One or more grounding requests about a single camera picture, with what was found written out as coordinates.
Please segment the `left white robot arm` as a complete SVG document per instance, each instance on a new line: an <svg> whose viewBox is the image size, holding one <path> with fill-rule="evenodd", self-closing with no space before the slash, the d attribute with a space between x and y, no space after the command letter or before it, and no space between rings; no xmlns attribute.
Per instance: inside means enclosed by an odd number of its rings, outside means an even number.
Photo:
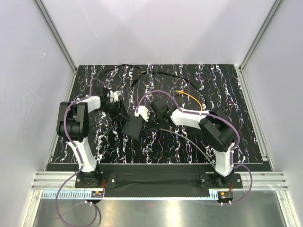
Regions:
<svg viewBox="0 0 303 227"><path fill-rule="evenodd" d="M73 102L61 102L56 131L74 152L79 164L76 172L79 182L98 187L104 180L88 141L89 114L93 111L109 114L114 121L130 120L122 101L122 92L103 87L100 95L88 95Z"/></svg>

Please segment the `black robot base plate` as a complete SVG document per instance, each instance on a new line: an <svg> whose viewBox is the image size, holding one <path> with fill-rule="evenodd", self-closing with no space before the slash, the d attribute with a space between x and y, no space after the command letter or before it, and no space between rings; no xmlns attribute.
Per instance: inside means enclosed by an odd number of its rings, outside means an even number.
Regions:
<svg viewBox="0 0 303 227"><path fill-rule="evenodd" d="M114 199L201 199L210 190L242 189L240 174L228 177L215 173L209 164L108 164L99 165L101 173L95 183L76 178L82 189L104 189L105 198Z"/></svg>

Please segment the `black cable gold connector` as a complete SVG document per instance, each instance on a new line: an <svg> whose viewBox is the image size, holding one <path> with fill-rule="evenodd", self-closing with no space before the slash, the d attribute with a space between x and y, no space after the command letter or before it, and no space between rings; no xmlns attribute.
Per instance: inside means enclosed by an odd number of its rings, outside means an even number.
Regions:
<svg viewBox="0 0 303 227"><path fill-rule="evenodd" d="M167 73L167 72L160 72L160 71L141 71L141 73L138 75L138 78L136 79L137 81L143 76L143 75L147 75L147 74L157 74L157 75L165 75L165 76L169 76L169 77L172 77L172 78L178 78L178 79L182 79L184 80L185 82L187 82L189 85L191 85L196 91L197 93L199 93L202 98L204 99L205 101L205 105L207 106L207 99L205 97L205 95L199 90L198 87L196 87L189 79L186 79L184 77L181 77L181 76L178 76L178 75L174 75L174 74L171 74L171 73Z"/></svg>

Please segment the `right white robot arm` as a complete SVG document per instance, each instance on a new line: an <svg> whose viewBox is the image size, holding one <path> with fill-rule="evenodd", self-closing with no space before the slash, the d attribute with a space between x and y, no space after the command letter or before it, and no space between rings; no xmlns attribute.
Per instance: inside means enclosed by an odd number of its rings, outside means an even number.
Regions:
<svg viewBox="0 0 303 227"><path fill-rule="evenodd" d="M176 106L169 107L158 100L150 103L145 120L153 129L176 125L201 130L203 143L214 149L215 153L215 173L211 177L211 183L223 188L232 182L232 154L240 136L222 111L193 111Z"/></svg>

